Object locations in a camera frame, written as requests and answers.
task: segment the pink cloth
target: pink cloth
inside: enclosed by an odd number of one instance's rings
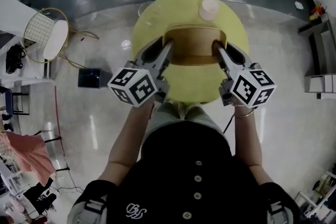
[[[49,176],[56,170],[49,159],[43,139],[38,135],[23,136],[12,132],[6,132],[6,135],[2,133],[0,139],[12,149],[21,170],[35,172],[41,185],[45,186]]]

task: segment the black shirt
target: black shirt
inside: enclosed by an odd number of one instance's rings
[[[212,128],[189,121],[162,127],[147,138],[141,154],[119,187],[103,180],[91,182],[68,223],[75,223],[89,200],[104,204],[100,212],[105,209],[107,219],[102,223],[266,223],[269,201],[275,197],[295,207],[278,185],[259,186]]]

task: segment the wooden bowl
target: wooden bowl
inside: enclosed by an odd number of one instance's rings
[[[163,44],[174,41],[173,65],[204,66],[218,63],[212,45],[218,40],[226,47],[225,33],[211,25],[178,25],[169,28]]]

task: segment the shirt logo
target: shirt logo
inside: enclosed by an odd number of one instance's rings
[[[143,214],[147,212],[147,209],[140,209],[139,210],[139,205],[135,204],[129,204],[126,207],[126,217],[132,218],[132,219],[140,219],[142,218]]]

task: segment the white cup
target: white cup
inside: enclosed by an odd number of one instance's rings
[[[218,11],[219,3],[217,0],[203,0],[198,12],[205,20],[214,20]]]

